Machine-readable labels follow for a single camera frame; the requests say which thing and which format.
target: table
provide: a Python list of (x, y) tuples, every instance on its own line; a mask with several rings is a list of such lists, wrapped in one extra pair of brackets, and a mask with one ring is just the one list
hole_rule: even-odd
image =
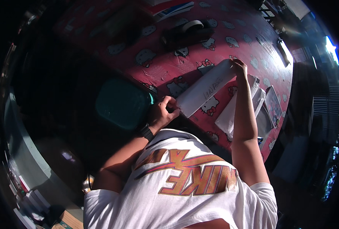
[[(203, 74), (225, 58), (240, 58), (248, 65), (248, 72), (260, 79), (260, 88), (274, 85), (283, 114), (288, 106), (292, 63), (285, 66), (276, 48), (278, 35), (267, 21), (242, 0), (194, 0), (195, 6), (143, 28), (136, 44), (108, 43), (105, 35), (95, 28), (125, 1), (77, 1), (54, 25), (54, 32), (62, 39), (78, 45), (96, 55), (111, 68), (123, 72), (151, 89), (158, 97), (177, 97)], [(170, 29), (195, 19), (207, 19), (215, 33), (205, 43), (192, 45), (175, 52), (165, 52), (159, 43), (163, 29)], [(227, 135), (215, 120), (229, 103), (237, 84), (235, 79), (224, 86), (189, 119), (220, 146), (230, 149)], [(264, 161), (273, 148), (282, 126), (281, 118), (272, 129), (261, 149)]]

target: paper stack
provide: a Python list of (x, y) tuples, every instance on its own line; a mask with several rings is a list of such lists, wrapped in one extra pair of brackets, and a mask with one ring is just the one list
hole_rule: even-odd
[(189, 0), (145, 0), (143, 3), (143, 10), (153, 16), (156, 22), (189, 11), (193, 7), (194, 2), (189, 2)]

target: black wristwatch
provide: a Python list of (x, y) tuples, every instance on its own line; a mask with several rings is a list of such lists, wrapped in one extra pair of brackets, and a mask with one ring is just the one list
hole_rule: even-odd
[(153, 133), (149, 129), (148, 123), (146, 123), (145, 126), (139, 130), (139, 134), (148, 139), (149, 142), (154, 138)]

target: sunlight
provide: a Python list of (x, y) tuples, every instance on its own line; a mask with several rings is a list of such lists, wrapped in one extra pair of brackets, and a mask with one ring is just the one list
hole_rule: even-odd
[(328, 36), (326, 36), (326, 49), (332, 54), (334, 61), (339, 65), (339, 60), (337, 58), (336, 47), (332, 45)]

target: fluorescent light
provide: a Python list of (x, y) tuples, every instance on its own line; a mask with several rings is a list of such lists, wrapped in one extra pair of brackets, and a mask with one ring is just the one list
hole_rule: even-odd
[(315, 65), (315, 69), (317, 69), (316, 61), (315, 61), (315, 58), (313, 56), (312, 56), (312, 60), (313, 60), (313, 64)]

